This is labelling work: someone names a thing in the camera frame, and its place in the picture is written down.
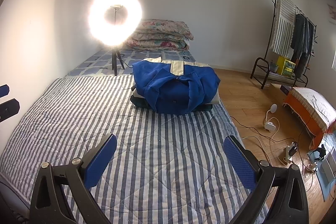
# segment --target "clothing rack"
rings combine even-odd
[[[301,77],[298,78],[295,75],[292,75],[291,77],[280,75],[280,74],[278,74],[276,72],[272,72],[270,70],[269,62],[266,60],[266,57],[267,57],[267,53],[268,53],[268,50],[269,50],[269,45],[270,45],[271,39],[272,39],[272,31],[273,31],[273,27],[274,27],[274,20],[275,20],[275,12],[276,12],[277,0],[274,0],[272,2],[274,4],[273,21],[272,21],[271,32],[269,34],[269,39],[268,39],[268,44],[267,44],[267,49],[266,49],[266,52],[265,52],[265,56],[263,58],[262,57],[258,57],[255,60],[254,67],[253,67],[253,70],[252,70],[250,78],[251,79],[252,78],[256,79],[261,84],[261,89],[263,89],[265,87],[265,85],[269,85],[269,84],[266,84],[267,80],[269,80],[271,82],[282,83],[282,84],[291,85],[291,86],[296,86],[296,83],[302,83],[302,84],[304,84],[304,87],[306,87],[308,85],[308,77],[306,75],[306,72],[307,72],[307,70],[309,70],[310,58],[312,56],[314,56],[313,50],[311,51],[311,54],[310,54],[310,56],[308,58],[308,62],[306,64],[305,70],[304,70],[304,72],[302,74],[302,76],[304,76],[305,79],[302,79]],[[300,14],[302,14],[307,20],[309,20],[315,26],[315,30],[314,30],[314,42],[317,43],[316,42],[316,38],[317,37],[315,36],[316,35],[316,25],[302,12],[301,9],[299,9],[297,6],[295,6],[295,8],[300,12]],[[263,62],[265,62],[266,63],[265,66],[259,65],[258,64],[259,60],[262,60]],[[260,68],[261,70],[263,70],[266,73],[265,77],[254,75],[256,67]],[[270,75],[281,77],[283,80],[269,79]]]

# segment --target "pillow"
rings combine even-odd
[[[183,21],[142,19],[136,31],[140,33],[167,33],[194,40],[187,24]]]

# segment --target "striped towel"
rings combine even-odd
[[[287,56],[293,38],[295,25],[295,4],[290,0],[277,0],[275,23],[273,28],[273,52]]]

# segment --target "tripod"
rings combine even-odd
[[[122,5],[113,5],[113,6],[111,6],[111,8],[114,9],[114,25],[115,25],[116,24],[117,11],[122,8]],[[119,52],[118,48],[117,47],[113,47],[112,48],[112,61],[111,61],[111,65],[112,65],[112,70],[114,70],[114,75],[115,76],[118,75],[118,72],[117,72],[117,58],[120,61],[121,67],[123,69],[125,69],[124,62],[121,59],[121,55],[120,55],[120,52]]]
[[[120,55],[119,50],[117,48],[114,48],[114,49],[112,49],[112,70],[114,70],[114,75],[115,76],[118,75],[118,72],[117,72],[117,57],[118,57],[118,59],[120,61],[121,67],[123,69],[125,69],[124,62],[121,59],[121,55]]]

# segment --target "blue and white striped blanket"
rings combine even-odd
[[[130,102],[133,84],[132,75],[55,80],[13,132],[1,175],[29,204],[41,162],[67,164],[113,133],[117,150],[91,189],[111,223],[228,223],[249,192],[223,152],[226,136],[240,140],[224,106],[157,114]]]

